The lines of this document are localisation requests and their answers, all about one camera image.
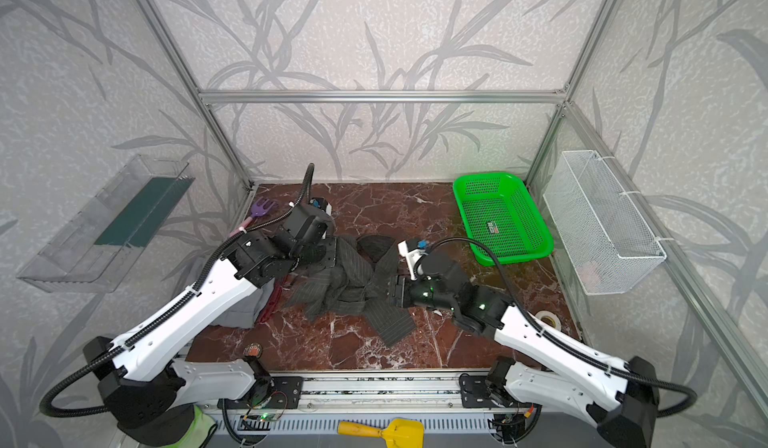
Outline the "dark grey striped shirt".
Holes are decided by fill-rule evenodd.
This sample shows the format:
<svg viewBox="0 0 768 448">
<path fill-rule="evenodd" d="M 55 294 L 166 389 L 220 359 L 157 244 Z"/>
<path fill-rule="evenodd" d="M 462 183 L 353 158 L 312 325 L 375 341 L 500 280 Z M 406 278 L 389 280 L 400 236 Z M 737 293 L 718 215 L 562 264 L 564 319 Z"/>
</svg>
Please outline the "dark grey striped shirt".
<svg viewBox="0 0 768 448">
<path fill-rule="evenodd" d="M 293 290 L 289 306 L 299 306 L 309 321 L 331 312 L 362 316 L 383 343 L 392 347 L 415 329 L 408 310 L 389 303 L 398 275 L 393 238 L 383 235 L 335 238 L 335 264 L 314 269 Z"/>
</svg>

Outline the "green plastic basket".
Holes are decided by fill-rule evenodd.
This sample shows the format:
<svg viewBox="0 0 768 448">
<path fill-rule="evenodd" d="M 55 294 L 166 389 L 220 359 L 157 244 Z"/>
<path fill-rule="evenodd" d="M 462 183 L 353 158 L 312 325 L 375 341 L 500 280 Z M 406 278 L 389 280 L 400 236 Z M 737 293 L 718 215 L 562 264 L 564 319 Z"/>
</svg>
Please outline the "green plastic basket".
<svg viewBox="0 0 768 448">
<path fill-rule="evenodd" d="M 554 242 L 535 202 L 518 177 L 504 172 L 457 178 L 454 197 L 468 238 L 483 266 L 527 263 L 550 256 Z"/>
</svg>

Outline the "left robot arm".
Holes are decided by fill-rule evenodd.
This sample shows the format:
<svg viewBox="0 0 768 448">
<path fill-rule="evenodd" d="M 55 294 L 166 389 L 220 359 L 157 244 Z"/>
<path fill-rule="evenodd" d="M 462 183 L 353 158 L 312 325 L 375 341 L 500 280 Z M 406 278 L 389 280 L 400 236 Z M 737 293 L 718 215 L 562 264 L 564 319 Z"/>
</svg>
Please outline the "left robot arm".
<svg viewBox="0 0 768 448">
<path fill-rule="evenodd" d="M 178 311 L 164 306 L 113 341 L 124 351 L 99 371 L 98 389 L 119 428 L 144 429 L 180 407 L 204 401 L 240 400 L 266 380 L 252 355 L 228 363 L 191 363 L 178 354 L 241 301 L 248 301 L 258 317 L 289 273 L 328 260 L 331 211 L 325 199 L 315 198 L 293 207 L 273 235 L 239 232 L 215 257 L 201 286 L 185 289 L 190 299 Z"/>
</svg>

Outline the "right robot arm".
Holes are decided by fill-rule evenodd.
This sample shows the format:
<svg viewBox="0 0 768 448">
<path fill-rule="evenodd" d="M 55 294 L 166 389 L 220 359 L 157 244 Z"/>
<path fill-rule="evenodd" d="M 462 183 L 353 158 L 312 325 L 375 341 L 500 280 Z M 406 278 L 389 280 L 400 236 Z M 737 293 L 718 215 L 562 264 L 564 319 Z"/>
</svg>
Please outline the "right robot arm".
<svg viewBox="0 0 768 448">
<path fill-rule="evenodd" d="M 509 295 L 472 283 L 445 255 L 418 242 L 397 246 L 408 272 L 392 282 L 389 300 L 450 315 L 461 330 L 511 348 L 540 364 L 535 370 L 510 359 L 495 362 L 485 380 L 501 406 L 553 408 L 593 428 L 613 447 L 648 447 L 659 414 L 656 388 L 639 376 L 654 367 L 597 351 L 540 322 Z"/>
</svg>

